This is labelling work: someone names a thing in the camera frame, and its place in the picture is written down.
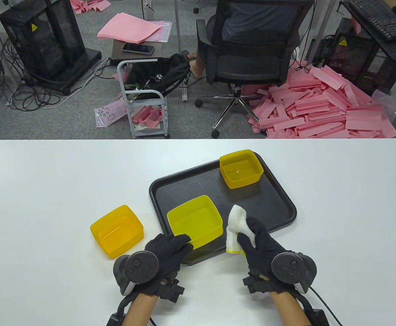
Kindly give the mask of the person's right hand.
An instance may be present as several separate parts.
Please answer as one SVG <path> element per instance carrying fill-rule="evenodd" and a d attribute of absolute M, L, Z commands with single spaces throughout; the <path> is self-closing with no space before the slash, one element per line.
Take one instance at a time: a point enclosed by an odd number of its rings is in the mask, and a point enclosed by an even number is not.
<path fill-rule="evenodd" d="M 237 234 L 237 242 L 246 255 L 249 268 L 249 277 L 255 284 L 264 283 L 261 286 L 264 292 L 288 292 L 293 287 L 280 281 L 272 272 L 273 259 L 286 252 L 286 250 L 275 241 L 267 232 L 262 222 L 254 217 L 247 217 L 248 228 L 254 233 L 255 245 L 243 233 Z"/>

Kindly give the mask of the person's left hand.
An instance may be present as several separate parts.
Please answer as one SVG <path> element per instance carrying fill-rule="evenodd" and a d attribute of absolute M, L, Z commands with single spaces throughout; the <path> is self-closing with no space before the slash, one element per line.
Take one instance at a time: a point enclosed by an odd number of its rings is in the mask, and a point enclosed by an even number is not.
<path fill-rule="evenodd" d="M 140 286 L 140 293 L 155 295 L 176 303 L 184 293 L 184 287 L 176 278 L 183 259 L 192 252 L 193 245 L 188 235 L 159 234 L 145 246 L 145 251 L 154 254 L 159 261 L 159 269 L 152 280 Z"/>

